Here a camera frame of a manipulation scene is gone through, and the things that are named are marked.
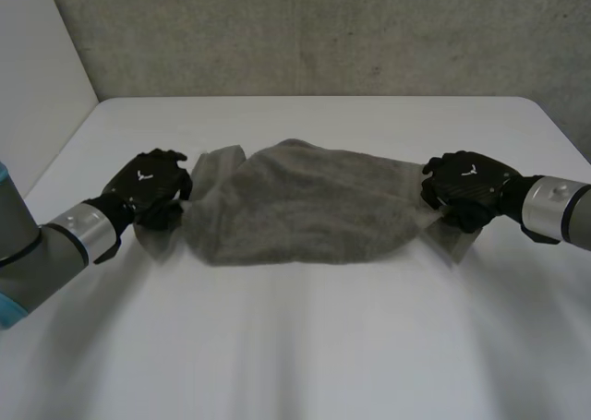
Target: logo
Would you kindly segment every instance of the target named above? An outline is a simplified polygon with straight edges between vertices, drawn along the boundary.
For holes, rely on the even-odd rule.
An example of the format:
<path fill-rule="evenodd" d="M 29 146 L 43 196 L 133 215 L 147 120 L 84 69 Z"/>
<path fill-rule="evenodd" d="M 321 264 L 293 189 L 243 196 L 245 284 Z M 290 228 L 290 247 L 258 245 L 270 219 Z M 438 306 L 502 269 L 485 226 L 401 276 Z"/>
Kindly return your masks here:
<path fill-rule="evenodd" d="M 469 171 L 467 173 L 463 173 L 462 175 L 472 175 L 472 174 L 474 174 L 474 175 L 478 174 L 478 172 L 476 171 L 476 167 L 474 166 L 474 164 L 472 165 L 472 171 Z"/>
<path fill-rule="evenodd" d="M 153 178 L 154 175 L 143 175 L 141 171 L 138 171 L 138 180 L 141 182 L 142 180 L 150 180 Z"/>

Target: white table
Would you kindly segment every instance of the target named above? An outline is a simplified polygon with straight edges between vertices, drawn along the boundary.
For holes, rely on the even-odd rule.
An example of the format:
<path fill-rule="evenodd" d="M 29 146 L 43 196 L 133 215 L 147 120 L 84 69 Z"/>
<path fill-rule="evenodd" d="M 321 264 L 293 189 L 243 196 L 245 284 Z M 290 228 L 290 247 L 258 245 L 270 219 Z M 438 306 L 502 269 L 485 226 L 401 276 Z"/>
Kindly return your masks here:
<path fill-rule="evenodd" d="M 284 138 L 411 162 L 474 150 L 523 174 L 591 166 L 519 98 L 159 98 L 100 104 L 27 201 L 45 222 L 138 152 L 247 153 Z M 455 266 L 211 268 L 127 231 L 0 334 L 3 419 L 550 419 L 591 415 L 591 254 L 493 222 Z"/>

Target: robotic hand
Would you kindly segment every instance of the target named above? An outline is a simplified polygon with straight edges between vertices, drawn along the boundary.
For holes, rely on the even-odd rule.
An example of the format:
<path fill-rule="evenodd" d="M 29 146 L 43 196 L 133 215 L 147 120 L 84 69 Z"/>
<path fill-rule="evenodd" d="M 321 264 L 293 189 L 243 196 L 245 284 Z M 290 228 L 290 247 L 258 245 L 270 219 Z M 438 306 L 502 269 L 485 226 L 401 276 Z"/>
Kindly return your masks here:
<path fill-rule="evenodd" d="M 112 258 L 132 223 L 170 231 L 192 182 L 186 156 L 153 150 L 129 162 L 97 198 L 38 226 L 0 163 L 0 329 L 13 326 L 90 262 Z"/>
<path fill-rule="evenodd" d="M 556 177 L 521 176 L 481 154 L 459 151 L 433 158 L 421 197 L 443 220 L 466 233 L 500 215 L 538 243 L 560 241 L 591 250 L 591 186 Z"/>

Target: cloth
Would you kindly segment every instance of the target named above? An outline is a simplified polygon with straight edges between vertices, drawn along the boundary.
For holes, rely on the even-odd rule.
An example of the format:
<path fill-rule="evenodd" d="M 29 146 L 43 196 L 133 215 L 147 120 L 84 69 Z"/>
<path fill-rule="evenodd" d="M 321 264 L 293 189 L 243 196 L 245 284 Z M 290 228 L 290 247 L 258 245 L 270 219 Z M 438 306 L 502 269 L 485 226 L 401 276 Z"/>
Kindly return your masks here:
<path fill-rule="evenodd" d="M 383 258 L 421 233 L 454 260 L 476 238 L 439 222 L 420 197 L 422 166 L 286 140 L 247 159 L 201 155 L 182 232 L 212 265 Z"/>

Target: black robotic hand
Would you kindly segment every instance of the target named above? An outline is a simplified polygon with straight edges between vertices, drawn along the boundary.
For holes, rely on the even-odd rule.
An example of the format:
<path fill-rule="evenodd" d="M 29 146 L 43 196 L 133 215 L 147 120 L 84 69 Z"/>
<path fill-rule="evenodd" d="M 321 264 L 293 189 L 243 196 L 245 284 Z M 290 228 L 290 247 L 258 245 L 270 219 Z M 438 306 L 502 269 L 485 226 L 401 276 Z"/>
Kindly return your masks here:
<path fill-rule="evenodd" d="M 423 174 L 432 176 L 423 182 L 421 197 L 435 210 L 445 207 L 443 221 L 470 234 L 501 215 L 501 189 L 520 176 L 501 162 L 463 150 L 432 158 Z"/>
<path fill-rule="evenodd" d="M 187 157 L 173 150 L 141 153 L 111 180 L 103 194 L 115 194 L 133 213 L 133 222 L 155 231 L 173 229 L 182 209 L 175 198 L 187 200 L 193 183 L 178 166 Z"/>
<path fill-rule="evenodd" d="M 178 225 L 183 210 L 176 198 L 188 199 L 193 187 L 187 170 L 178 166 L 186 160 L 173 150 L 141 153 L 113 177 L 99 197 L 85 200 L 109 219 L 117 234 L 115 245 L 95 263 L 115 256 L 121 246 L 119 237 L 131 223 L 155 231 Z"/>

